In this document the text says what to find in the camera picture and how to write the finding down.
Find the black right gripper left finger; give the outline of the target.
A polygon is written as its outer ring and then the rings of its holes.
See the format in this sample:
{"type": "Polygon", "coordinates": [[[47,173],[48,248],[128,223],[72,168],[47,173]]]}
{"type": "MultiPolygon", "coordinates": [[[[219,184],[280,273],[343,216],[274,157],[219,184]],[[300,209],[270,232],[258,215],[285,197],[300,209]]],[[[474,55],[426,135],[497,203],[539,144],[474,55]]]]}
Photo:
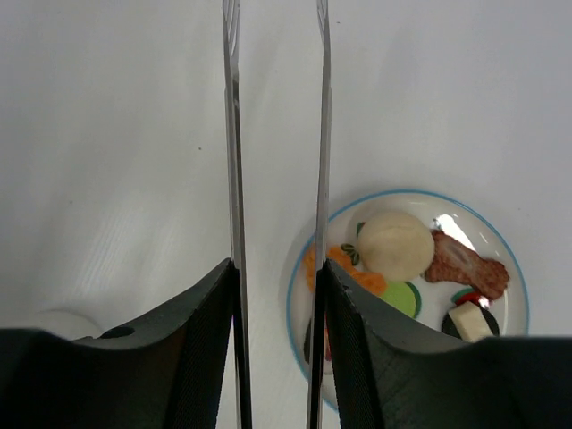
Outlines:
{"type": "Polygon", "coordinates": [[[2,427],[215,427],[233,280],[224,260],[175,298],[97,338],[2,330],[2,427]]]}

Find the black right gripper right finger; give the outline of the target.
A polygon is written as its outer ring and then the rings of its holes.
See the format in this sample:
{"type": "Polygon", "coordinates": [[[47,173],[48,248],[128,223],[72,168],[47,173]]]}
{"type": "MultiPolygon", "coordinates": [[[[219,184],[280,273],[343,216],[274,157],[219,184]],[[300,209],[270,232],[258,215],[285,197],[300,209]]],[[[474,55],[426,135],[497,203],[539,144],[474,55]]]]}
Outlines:
{"type": "Polygon", "coordinates": [[[342,427],[570,427],[570,339],[468,343],[373,297],[333,261],[324,269],[342,427]]]}

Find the metal tongs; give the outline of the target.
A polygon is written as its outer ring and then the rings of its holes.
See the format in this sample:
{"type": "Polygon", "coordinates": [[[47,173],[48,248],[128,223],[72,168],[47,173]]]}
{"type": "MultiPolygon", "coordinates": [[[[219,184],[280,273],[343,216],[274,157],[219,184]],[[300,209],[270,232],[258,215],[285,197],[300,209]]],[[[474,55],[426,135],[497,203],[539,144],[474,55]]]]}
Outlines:
{"type": "MultiPolygon", "coordinates": [[[[312,300],[310,359],[307,392],[307,427],[322,426],[322,386],[324,365],[324,326],[326,302],[327,228],[332,127],[332,61],[330,20],[327,1],[316,3],[318,25],[323,43],[321,130],[319,175],[314,235],[314,292],[312,300]]],[[[252,426],[248,294],[242,160],[240,141],[239,34],[240,2],[223,1],[223,65],[225,78],[225,115],[231,225],[231,259],[238,271],[238,300],[233,316],[234,357],[237,386],[237,419],[239,428],[252,426]]]]}

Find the sushi roll with red centre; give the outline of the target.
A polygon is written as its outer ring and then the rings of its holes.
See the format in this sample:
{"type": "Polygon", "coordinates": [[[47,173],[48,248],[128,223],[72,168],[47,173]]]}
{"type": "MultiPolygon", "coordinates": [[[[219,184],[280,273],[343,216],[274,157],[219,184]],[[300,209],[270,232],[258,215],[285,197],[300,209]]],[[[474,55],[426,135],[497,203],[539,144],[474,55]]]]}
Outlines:
{"type": "Polygon", "coordinates": [[[500,335],[500,327],[494,316],[471,302],[452,308],[442,320],[441,331],[465,342],[500,335]]]}

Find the white steamed bun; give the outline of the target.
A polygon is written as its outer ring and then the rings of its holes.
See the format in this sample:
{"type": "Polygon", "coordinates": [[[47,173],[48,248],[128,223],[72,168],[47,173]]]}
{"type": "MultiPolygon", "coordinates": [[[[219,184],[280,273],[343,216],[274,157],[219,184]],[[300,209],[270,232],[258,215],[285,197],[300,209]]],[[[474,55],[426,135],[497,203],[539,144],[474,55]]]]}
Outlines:
{"type": "Polygon", "coordinates": [[[388,282],[409,282],[432,263],[430,229],[412,214],[382,212],[368,218],[357,234],[363,266],[388,282]]]}

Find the red watermelon slice toy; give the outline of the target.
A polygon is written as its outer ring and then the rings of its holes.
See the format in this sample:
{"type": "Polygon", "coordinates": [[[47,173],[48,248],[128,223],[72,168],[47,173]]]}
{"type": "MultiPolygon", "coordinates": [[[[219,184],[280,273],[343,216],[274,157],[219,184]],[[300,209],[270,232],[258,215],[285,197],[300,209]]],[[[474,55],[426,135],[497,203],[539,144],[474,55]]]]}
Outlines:
{"type": "Polygon", "coordinates": [[[451,297],[451,302],[457,307],[467,302],[470,302],[480,308],[488,309],[490,307],[490,300],[471,288],[460,290],[454,294],[451,297]]]}

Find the brown chicken drumstick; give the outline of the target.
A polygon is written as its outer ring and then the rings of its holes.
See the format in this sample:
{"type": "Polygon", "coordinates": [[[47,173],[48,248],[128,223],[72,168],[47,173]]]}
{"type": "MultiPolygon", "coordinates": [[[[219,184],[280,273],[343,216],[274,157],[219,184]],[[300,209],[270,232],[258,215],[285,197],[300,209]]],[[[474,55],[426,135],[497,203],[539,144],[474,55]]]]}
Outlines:
{"type": "Polygon", "coordinates": [[[431,230],[433,261],[425,270],[427,282],[455,282],[472,287],[489,300],[499,299],[509,285],[509,273],[497,260],[480,257],[473,249],[441,230],[431,230]]]}

